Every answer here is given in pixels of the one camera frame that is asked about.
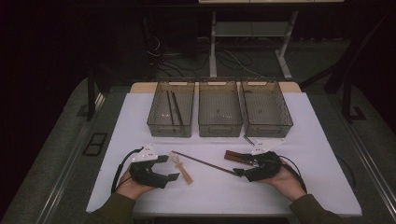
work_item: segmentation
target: table leg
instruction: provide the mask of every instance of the table leg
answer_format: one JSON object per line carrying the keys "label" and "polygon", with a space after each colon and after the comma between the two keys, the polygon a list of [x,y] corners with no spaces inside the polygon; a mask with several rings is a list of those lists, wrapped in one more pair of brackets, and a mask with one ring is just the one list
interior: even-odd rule
{"label": "table leg", "polygon": [[286,80],[291,80],[292,76],[284,56],[285,56],[286,48],[288,47],[290,41],[291,33],[294,28],[294,23],[296,22],[297,19],[297,15],[298,15],[298,11],[293,11],[293,13],[291,14],[288,27],[286,28],[285,35],[283,36],[282,47],[280,49],[275,50],[277,61],[279,63],[280,69],[282,69],[283,76],[285,77]]}

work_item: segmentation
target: long metal rod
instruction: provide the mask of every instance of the long metal rod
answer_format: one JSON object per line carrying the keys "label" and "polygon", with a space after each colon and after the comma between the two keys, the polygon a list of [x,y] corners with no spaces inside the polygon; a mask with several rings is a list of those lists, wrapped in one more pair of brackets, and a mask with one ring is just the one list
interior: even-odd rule
{"label": "long metal rod", "polygon": [[[339,104],[337,104],[336,96],[330,97],[332,105],[334,108],[338,108]],[[392,189],[390,188],[388,182],[386,181],[385,177],[381,175],[378,167],[376,166],[373,158],[371,157],[369,151],[364,146],[361,138],[357,134],[354,127],[349,124],[346,118],[343,117],[342,113],[337,110],[337,115],[340,117],[340,120],[344,122],[344,125],[349,132],[351,138],[353,139],[359,157],[361,158],[361,162],[363,163],[364,167],[367,170],[369,176],[373,179],[376,189],[379,192],[382,200],[384,201],[386,207],[388,208],[390,215],[393,217],[393,220],[396,222],[396,196],[393,193]]]}
{"label": "long metal rod", "polygon": [[213,168],[215,168],[215,169],[221,170],[221,171],[223,171],[223,172],[225,172],[225,173],[228,173],[228,174],[231,174],[231,175],[239,176],[239,175],[237,175],[234,171],[226,170],[226,169],[221,168],[221,167],[219,167],[219,166],[217,166],[217,165],[210,164],[210,163],[208,163],[208,162],[206,162],[206,161],[200,161],[200,160],[195,159],[195,158],[193,158],[193,157],[190,157],[190,156],[181,154],[180,152],[176,152],[176,151],[172,151],[172,152],[174,152],[174,153],[176,153],[177,155],[180,155],[180,156],[182,156],[182,157],[188,158],[188,159],[190,159],[190,160],[198,161],[198,162],[200,162],[200,163],[202,163],[202,164],[205,164],[205,165],[208,165],[208,166],[213,167]]}

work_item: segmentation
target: metal frame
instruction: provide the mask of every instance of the metal frame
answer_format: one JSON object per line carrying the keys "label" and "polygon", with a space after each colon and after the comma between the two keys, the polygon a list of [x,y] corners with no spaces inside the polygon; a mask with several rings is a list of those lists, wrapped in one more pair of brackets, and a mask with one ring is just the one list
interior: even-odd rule
{"label": "metal frame", "polygon": [[[289,67],[287,65],[287,61],[285,60],[284,56],[285,56],[285,52],[286,52],[286,48],[288,47],[288,44],[290,42],[290,37],[291,37],[291,33],[293,31],[294,28],[294,24],[296,22],[297,19],[297,15],[298,15],[298,11],[293,11],[291,13],[291,17],[289,22],[287,22],[286,25],[286,29],[284,31],[283,36],[283,44],[280,47],[280,49],[276,49],[275,50],[275,54],[276,54],[276,58],[277,61],[279,63],[280,69],[282,70],[282,74],[284,76],[284,78],[286,80],[291,80],[292,76],[289,70]],[[251,28],[251,32],[250,34],[246,34],[244,32],[238,32],[239,34],[233,34],[232,32],[227,32],[225,31],[226,29],[222,29],[222,32],[220,34],[217,34],[217,30],[221,27],[221,25],[224,25],[226,22],[219,22],[217,23],[216,21],[216,11],[212,12],[212,32],[211,32],[211,36],[210,36],[210,57],[209,57],[209,68],[210,68],[210,76],[211,77],[216,77],[217,76],[217,67],[216,67],[216,36],[263,36],[263,35],[257,35],[257,34],[253,34],[252,30],[253,28]],[[279,35],[279,26],[283,26],[284,22],[261,22],[261,28],[267,28],[267,29],[271,29],[271,27],[273,28],[273,30],[269,30],[268,32],[265,32],[266,35],[265,36],[280,36]]]}

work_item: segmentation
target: metal rod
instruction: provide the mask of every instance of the metal rod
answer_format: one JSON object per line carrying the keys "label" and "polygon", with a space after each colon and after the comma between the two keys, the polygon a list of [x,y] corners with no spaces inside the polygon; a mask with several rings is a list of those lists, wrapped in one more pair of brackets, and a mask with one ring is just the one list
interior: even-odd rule
{"label": "metal rod", "polygon": [[166,92],[166,97],[168,98],[169,114],[170,114],[170,116],[171,116],[172,125],[175,125],[175,123],[174,123],[174,121],[173,121],[173,115],[172,115],[171,100],[169,99],[169,91]]}
{"label": "metal rod", "polygon": [[183,124],[183,119],[181,118],[181,115],[180,115],[180,109],[178,108],[178,104],[177,104],[177,99],[176,99],[175,93],[171,91],[171,94],[172,94],[172,100],[174,102],[174,106],[175,106],[176,115],[177,115],[177,118],[178,118],[179,125],[183,126],[184,125]]}
{"label": "metal rod", "polygon": [[200,163],[202,163],[202,164],[205,164],[205,165],[208,165],[208,166],[213,167],[213,168],[215,168],[215,169],[221,170],[221,171],[223,171],[223,172],[225,172],[225,173],[228,173],[228,174],[231,174],[231,175],[239,176],[239,175],[237,175],[234,171],[226,170],[226,169],[221,168],[221,167],[219,167],[219,166],[210,164],[210,163],[208,163],[208,162],[206,162],[206,161],[200,161],[200,160],[198,160],[198,159],[195,159],[195,158],[193,158],[193,157],[190,157],[190,156],[181,154],[181,153],[176,152],[176,151],[172,151],[172,152],[173,152],[173,153],[176,153],[177,155],[180,155],[180,156],[182,156],[182,157],[188,158],[188,159],[190,159],[190,160],[198,161],[198,162],[200,162]]}

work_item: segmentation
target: dark green sleeve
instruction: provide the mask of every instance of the dark green sleeve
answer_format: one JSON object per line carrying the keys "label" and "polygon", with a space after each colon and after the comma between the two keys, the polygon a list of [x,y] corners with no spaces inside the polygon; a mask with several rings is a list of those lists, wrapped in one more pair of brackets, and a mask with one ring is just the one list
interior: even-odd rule
{"label": "dark green sleeve", "polygon": [[118,193],[113,193],[107,202],[98,210],[90,213],[85,220],[85,224],[123,224],[134,223],[132,212],[134,211],[135,200],[127,198]]}
{"label": "dark green sleeve", "polygon": [[325,210],[312,194],[307,194],[290,205],[302,224],[347,224],[336,214]]}

